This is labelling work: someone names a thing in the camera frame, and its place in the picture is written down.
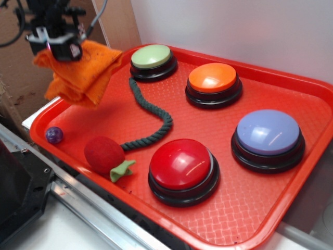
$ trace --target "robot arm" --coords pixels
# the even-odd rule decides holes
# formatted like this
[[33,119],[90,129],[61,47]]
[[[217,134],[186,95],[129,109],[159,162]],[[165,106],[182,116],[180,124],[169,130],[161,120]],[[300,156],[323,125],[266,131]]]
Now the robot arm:
[[[7,7],[9,0],[3,0],[1,7]],[[0,47],[7,46],[16,41],[24,30],[31,31],[27,36],[34,55],[49,48],[58,61],[77,61],[82,57],[80,44],[91,34],[93,26],[103,13],[107,0],[104,1],[101,12],[96,16],[85,33],[83,25],[79,24],[78,16],[84,16],[85,10],[81,7],[70,7],[70,0],[26,0],[28,10],[24,10],[17,0],[18,8],[15,12],[20,24],[19,34]],[[32,15],[30,22],[25,16]],[[73,23],[66,23],[63,16],[72,17]]]

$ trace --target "orange tray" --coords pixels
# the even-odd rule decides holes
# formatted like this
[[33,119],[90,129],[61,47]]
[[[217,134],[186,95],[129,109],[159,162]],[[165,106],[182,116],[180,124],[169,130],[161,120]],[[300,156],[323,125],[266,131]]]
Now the orange tray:
[[[30,130],[31,138],[73,169],[87,176],[141,214],[195,249],[251,249],[274,232],[284,213],[315,167],[333,136],[333,86],[292,74],[170,47],[178,70],[169,78],[138,82],[147,101],[165,109],[173,118],[170,133],[158,143],[126,152],[135,159],[133,175],[112,183],[91,170],[83,149],[88,140],[105,135],[117,143],[144,138],[162,120],[143,110],[129,87],[131,55],[113,74],[100,106],[89,110],[60,100],[41,113]],[[185,97],[189,73],[197,66],[221,62],[232,65],[244,85],[240,100],[218,110],[199,109]],[[303,161],[279,174],[260,174],[235,162],[230,140],[240,119],[259,109],[277,109],[297,121],[306,141]],[[45,131],[58,126],[64,139],[49,144]],[[154,152],[168,141],[188,138],[205,145],[221,170],[217,191],[203,203],[174,208],[159,202],[148,186],[149,163]]]

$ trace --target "green rope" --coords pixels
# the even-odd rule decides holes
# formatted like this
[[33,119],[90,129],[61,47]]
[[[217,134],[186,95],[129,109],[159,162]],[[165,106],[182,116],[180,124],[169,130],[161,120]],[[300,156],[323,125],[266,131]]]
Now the green rope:
[[134,93],[136,101],[140,104],[140,106],[146,109],[147,111],[153,113],[154,115],[160,117],[161,119],[163,119],[163,125],[158,131],[156,131],[151,136],[121,144],[120,146],[123,148],[124,151],[129,151],[132,149],[149,146],[162,139],[170,131],[172,127],[172,118],[169,115],[169,113],[155,106],[154,104],[151,104],[148,101],[146,101],[145,98],[142,96],[140,88],[138,87],[136,81],[133,78],[130,78],[130,87]]

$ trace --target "tray rim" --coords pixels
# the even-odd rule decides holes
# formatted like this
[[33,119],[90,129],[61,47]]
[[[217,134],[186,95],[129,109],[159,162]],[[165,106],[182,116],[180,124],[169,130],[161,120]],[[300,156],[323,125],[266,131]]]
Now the tray rim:
[[[124,52],[123,55],[123,61],[119,68],[114,70],[113,74],[116,73],[119,69],[124,67],[128,62],[130,61],[131,55],[141,47],[147,46],[148,44],[140,45],[137,47],[134,47],[132,49],[129,49],[128,51]],[[269,84],[274,86],[279,86],[284,89],[290,89],[297,92],[301,92],[304,94],[316,96],[322,100],[325,101],[331,108],[331,112],[333,113],[333,85],[323,82],[320,80],[315,80],[308,77],[302,77],[298,76],[296,74],[287,73],[283,71],[278,71],[274,69],[264,68],[261,66],[255,66],[251,64],[246,64],[243,62],[238,62],[234,60],[229,60],[221,57],[206,55],[199,52],[193,52],[182,48],[172,47],[168,46],[174,53],[174,55],[177,57],[179,61],[184,61],[184,58],[188,59],[187,57],[195,58],[196,62],[193,63],[194,65],[202,65],[209,62],[222,62],[226,64],[230,64],[233,67],[235,67],[237,72],[241,72],[239,75],[240,77],[256,80],[259,82],[262,82],[263,84]],[[253,79],[253,77],[247,77],[247,74],[249,71],[256,71],[256,77]],[[269,79],[279,79],[276,82],[271,83],[265,83],[264,81],[267,81]],[[300,82],[302,86],[293,86],[288,85],[288,83],[291,82]],[[75,159],[68,159],[68,155],[59,150],[56,146],[53,146],[51,144],[48,144],[44,138],[41,138],[38,136],[40,133],[39,128],[45,127],[46,124],[49,124],[54,117],[57,117],[59,114],[64,112],[67,108],[69,108],[71,105],[66,103],[64,100],[59,99],[58,101],[54,102],[52,105],[50,105],[48,108],[46,108],[44,111],[42,111],[33,121],[30,129],[30,136],[32,140],[38,144],[39,146],[43,147],[44,149],[48,148],[52,150],[52,153],[54,153],[58,158],[64,160],[67,164],[70,166],[77,165]],[[48,113],[52,111],[53,117],[48,117]],[[153,207],[151,207],[149,204],[143,204],[142,201],[135,197],[129,195],[127,192],[123,191],[122,189],[115,189],[111,192],[112,195],[115,195],[117,198],[120,198],[123,202],[125,202],[127,205],[131,206],[132,208],[135,208],[138,210],[141,214],[146,216],[147,218],[154,221],[159,226],[165,228],[170,233],[176,235],[179,237],[179,235],[182,236],[181,240],[185,241],[190,246],[194,247],[195,249],[252,249],[254,247],[257,247],[261,245],[264,241],[266,241],[275,231],[276,227],[282,220],[284,214],[288,210],[289,206],[293,202],[294,198],[299,193],[300,189],[302,188],[304,182],[307,180],[308,176],[311,174],[312,169],[315,167],[316,163],[319,161],[321,155],[324,153],[326,147],[330,143],[331,139],[333,137],[333,117],[331,116],[328,125],[324,129],[324,131],[321,133],[321,135],[318,136],[317,141],[313,145],[313,149],[311,153],[308,155],[308,157],[305,159],[305,161],[302,163],[305,167],[302,167],[295,176],[292,178],[290,183],[286,186],[284,191],[280,194],[280,196],[277,199],[277,202],[275,203],[275,206],[273,206],[270,210],[270,212],[266,215],[265,219],[262,221],[261,225],[258,227],[254,235],[250,238],[248,238],[246,241],[243,241],[241,243],[235,244],[235,245],[214,245],[210,242],[205,241],[201,237],[194,235],[191,231],[184,228],[182,225],[178,224],[175,221],[169,221],[166,219],[163,219],[159,211],[155,210]],[[82,171],[82,174],[87,176],[91,179],[89,176],[91,172],[89,170]],[[103,177],[95,176],[99,183],[101,184],[109,184],[107,180],[105,180]],[[130,204],[128,202],[124,201],[124,198],[131,199]]]

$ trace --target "red ball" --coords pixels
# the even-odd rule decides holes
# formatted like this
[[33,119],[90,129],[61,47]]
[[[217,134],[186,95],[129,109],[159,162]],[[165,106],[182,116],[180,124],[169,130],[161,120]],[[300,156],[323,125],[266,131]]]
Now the red ball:
[[122,147],[105,136],[97,136],[88,141],[84,155],[90,166],[100,174],[109,174],[112,168],[125,161]]

